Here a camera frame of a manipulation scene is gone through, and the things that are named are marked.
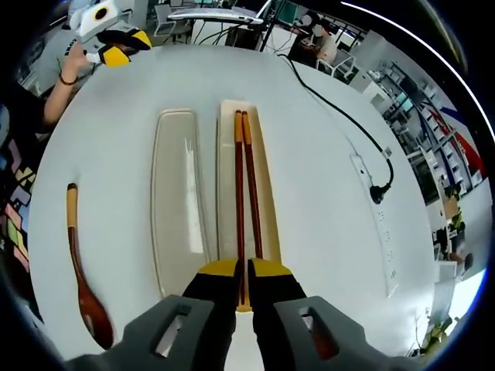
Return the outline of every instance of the gray shirt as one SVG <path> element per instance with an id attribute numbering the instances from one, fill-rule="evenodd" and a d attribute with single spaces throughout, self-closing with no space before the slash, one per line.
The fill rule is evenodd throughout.
<path id="1" fill-rule="evenodd" d="M 37 80 L 42 94 L 55 85 L 62 71 L 65 57 L 69 55 L 74 43 L 76 43 L 74 31 L 63 26 L 46 44 L 36 67 Z M 92 66 L 80 69 L 79 80 L 75 86 L 76 91 L 86 82 L 92 69 Z"/>

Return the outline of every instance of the computer monitor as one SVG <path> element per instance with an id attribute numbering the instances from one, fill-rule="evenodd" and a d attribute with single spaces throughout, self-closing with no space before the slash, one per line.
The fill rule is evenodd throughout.
<path id="1" fill-rule="evenodd" d="M 400 93 L 395 99 L 399 104 L 402 104 L 404 100 L 408 99 L 408 96 L 405 93 Z"/>
<path id="2" fill-rule="evenodd" d="M 281 0 L 276 0 L 273 5 L 274 9 L 278 9 L 281 3 Z M 278 20 L 289 25 L 293 25 L 295 16 L 297 14 L 297 8 L 297 4 L 294 4 L 293 2 L 286 2 L 282 10 L 280 11 L 280 14 L 278 14 Z"/>
<path id="3" fill-rule="evenodd" d="M 412 101 L 410 99 L 407 99 L 403 104 L 402 104 L 402 109 L 404 112 L 409 112 L 412 108 L 414 107 Z"/>

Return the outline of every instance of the power strip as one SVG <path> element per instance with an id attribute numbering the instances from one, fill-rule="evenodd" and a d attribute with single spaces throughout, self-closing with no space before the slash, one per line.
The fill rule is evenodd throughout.
<path id="1" fill-rule="evenodd" d="M 378 230 L 378 236 L 380 237 L 381 253 L 384 260 L 385 270 L 385 282 L 387 285 L 387 296 L 393 295 L 395 289 L 399 285 L 398 272 L 395 268 L 394 261 L 394 248 L 391 242 L 390 230 L 387 226 L 387 219 L 385 211 L 381 205 L 377 205 L 373 202 L 370 196 L 370 187 L 372 186 L 371 177 L 363 163 L 363 159 L 359 155 L 351 155 L 350 160 L 354 164 L 354 168 L 361 179 L 364 191 L 366 193 L 368 202 L 370 203 L 371 210 L 373 211 L 374 222 Z"/>

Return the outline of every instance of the person's arm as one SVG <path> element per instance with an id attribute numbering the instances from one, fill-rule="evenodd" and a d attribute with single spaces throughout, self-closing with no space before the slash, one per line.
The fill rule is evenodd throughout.
<path id="1" fill-rule="evenodd" d="M 62 79 L 66 83 L 75 82 L 79 69 L 89 65 L 90 62 L 87 61 L 82 47 L 79 43 L 75 43 L 63 64 L 62 72 L 60 73 Z M 58 122 L 73 97 L 73 88 L 74 85 L 64 84 L 57 76 L 55 87 L 45 103 L 43 118 L 45 125 L 51 126 Z"/>

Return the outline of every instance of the chair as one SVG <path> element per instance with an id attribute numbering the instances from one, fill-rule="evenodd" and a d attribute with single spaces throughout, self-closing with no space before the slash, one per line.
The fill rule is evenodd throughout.
<path id="1" fill-rule="evenodd" d="M 172 11 L 168 4 L 155 5 L 155 12 L 156 30 L 153 35 L 155 37 L 168 36 L 163 43 L 165 43 L 169 37 L 172 37 L 172 41 L 175 42 L 177 36 L 185 35 L 193 30 L 189 21 L 169 21 L 169 15 L 172 14 Z"/>
<path id="2" fill-rule="evenodd" d="M 336 58 L 332 64 L 325 60 L 317 60 L 316 69 L 323 71 L 331 77 L 336 77 L 336 72 L 338 71 L 339 74 L 343 76 L 344 80 L 346 80 L 353 72 L 354 62 L 354 56 L 351 56 L 345 50 L 339 49 L 337 50 Z"/>

